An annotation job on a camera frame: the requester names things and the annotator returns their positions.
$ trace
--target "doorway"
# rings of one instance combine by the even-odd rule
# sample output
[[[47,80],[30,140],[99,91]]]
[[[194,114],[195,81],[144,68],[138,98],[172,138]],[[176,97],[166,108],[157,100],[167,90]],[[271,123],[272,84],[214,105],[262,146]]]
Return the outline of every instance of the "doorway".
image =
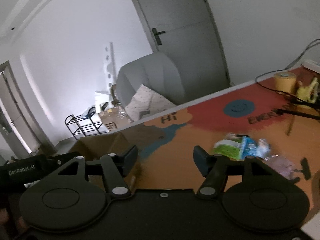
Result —
[[[206,0],[132,0],[154,52],[176,64],[188,100],[229,87],[227,64]]]
[[[41,150],[54,153],[54,147],[31,114],[15,82],[9,62],[0,65],[1,134],[18,159]]]

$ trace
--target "ceiling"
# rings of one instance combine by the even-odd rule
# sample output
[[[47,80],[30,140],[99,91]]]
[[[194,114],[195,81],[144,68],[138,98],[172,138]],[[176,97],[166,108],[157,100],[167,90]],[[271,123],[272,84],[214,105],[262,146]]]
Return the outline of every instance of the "ceiling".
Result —
[[[0,44],[14,41],[51,0],[0,0]]]

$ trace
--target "white wall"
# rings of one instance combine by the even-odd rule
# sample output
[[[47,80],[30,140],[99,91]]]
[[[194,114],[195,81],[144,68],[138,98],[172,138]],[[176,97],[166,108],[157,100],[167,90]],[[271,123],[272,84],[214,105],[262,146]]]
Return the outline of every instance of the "white wall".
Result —
[[[0,64],[5,63],[7,60],[9,60],[8,54],[8,45],[6,43],[0,44]]]
[[[10,60],[13,72],[54,144],[71,136],[64,124],[67,115],[81,114],[94,105],[104,49],[110,41],[117,70],[152,53],[131,0],[52,0],[15,42]]]
[[[282,69],[320,38],[320,0],[208,0],[235,84]],[[320,62],[320,46],[305,58]]]

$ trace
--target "cardboard box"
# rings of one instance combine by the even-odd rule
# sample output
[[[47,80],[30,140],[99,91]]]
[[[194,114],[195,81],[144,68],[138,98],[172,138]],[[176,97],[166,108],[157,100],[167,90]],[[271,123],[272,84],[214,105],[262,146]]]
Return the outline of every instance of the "cardboard box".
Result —
[[[98,115],[109,131],[117,130],[131,123],[129,116],[127,116],[124,109],[119,106],[100,112]]]
[[[132,146],[122,133],[103,134],[80,138],[68,152],[79,152],[86,161],[92,161],[109,153],[122,155]],[[124,178],[130,190],[134,189],[135,182],[140,175],[140,169],[140,163],[137,160],[129,175]],[[89,176],[89,181],[104,190],[101,176]]]

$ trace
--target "white door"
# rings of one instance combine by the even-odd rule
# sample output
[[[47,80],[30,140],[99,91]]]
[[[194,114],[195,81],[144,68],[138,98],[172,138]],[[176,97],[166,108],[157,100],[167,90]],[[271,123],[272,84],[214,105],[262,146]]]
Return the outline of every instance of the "white door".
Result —
[[[36,151],[40,146],[40,141],[21,114],[11,90],[6,81],[6,70],[0,74],[0,100],[1,109],[6,113],[8,122],[12,123],[12,129],[28,153]]]
[[[153,35],[165,31],[154,35],[157,48],[177,65],[189,100],[229,86],[205,0],[138,2]]]

